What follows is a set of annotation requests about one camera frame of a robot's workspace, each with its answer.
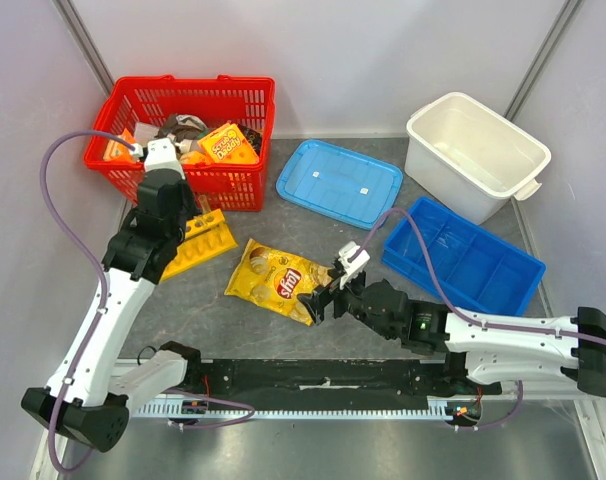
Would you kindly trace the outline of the light blue plastic lid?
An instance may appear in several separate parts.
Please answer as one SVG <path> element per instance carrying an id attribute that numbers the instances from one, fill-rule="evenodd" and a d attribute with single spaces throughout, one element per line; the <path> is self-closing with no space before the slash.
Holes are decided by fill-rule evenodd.
<path id="1" fill-rule="evenodd" d="M 390 163 L 311 139 L 286 162 L 276 190 L 297 206 L 369 230 L 394 205 L 402 182 Z"/>

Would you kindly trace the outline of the clear glass test tube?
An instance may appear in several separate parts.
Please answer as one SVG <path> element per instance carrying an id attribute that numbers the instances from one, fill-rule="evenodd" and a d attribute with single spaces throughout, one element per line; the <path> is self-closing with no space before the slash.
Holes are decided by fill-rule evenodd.
<path id="1" fill-rule="evenodd" d="M 209 200 L 206 195 L 200 195 L 198 197 L 198 203 L 203 214 L 207 214 L 211 211 Z"/>

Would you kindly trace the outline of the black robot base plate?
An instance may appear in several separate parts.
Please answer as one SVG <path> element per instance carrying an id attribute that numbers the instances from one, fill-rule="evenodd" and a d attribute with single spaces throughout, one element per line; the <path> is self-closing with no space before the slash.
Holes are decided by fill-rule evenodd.
<path id="1" fill-rule="evenodd" d="M 257 409 L 411 408 L 430 397 L 498 396 L 498 382 L 481 386 L 464 375 L 462 363 L 387 360 L 203 360 L 169 389 L 191 397 L 207 393 Z"/>

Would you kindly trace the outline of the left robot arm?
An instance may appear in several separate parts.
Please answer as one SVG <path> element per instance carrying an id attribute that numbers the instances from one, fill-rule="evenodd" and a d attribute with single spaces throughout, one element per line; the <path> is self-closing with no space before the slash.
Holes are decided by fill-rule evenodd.
<path id="1" fill-rule="evenodd" d="M 45 386 L 27 389 L 21 400 L 43 427 L 99 452 L 111 450 L 131 414 L 158 394 L 173 387 L 193 392 L 203 380 L 199 351 L 176 342 L 111 377 L 135 318 L 197 214 L 189 185 L 172 169 L 147 172 L 137 201 L 108 243 L 97 293 L 64 360 Z"/>

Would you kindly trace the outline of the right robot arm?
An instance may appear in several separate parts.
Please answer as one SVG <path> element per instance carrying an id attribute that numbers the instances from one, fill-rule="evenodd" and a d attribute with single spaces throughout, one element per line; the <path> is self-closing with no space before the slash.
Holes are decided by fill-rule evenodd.
<path id="1" fill-rule="evenodd" d="M 524 318 L 483 314 L 412 300 L 388 281 L 367 283 L 364 271 L 336 260 L 326 284 L 298 300 L 313 322 L 349 314 L 412 353 L 442 353 L 441 381 L 460 394 L 473 385 L 566 379 L 587 395 L 606 398 L 606 314 L 581 307 L 572 316 Z"/>

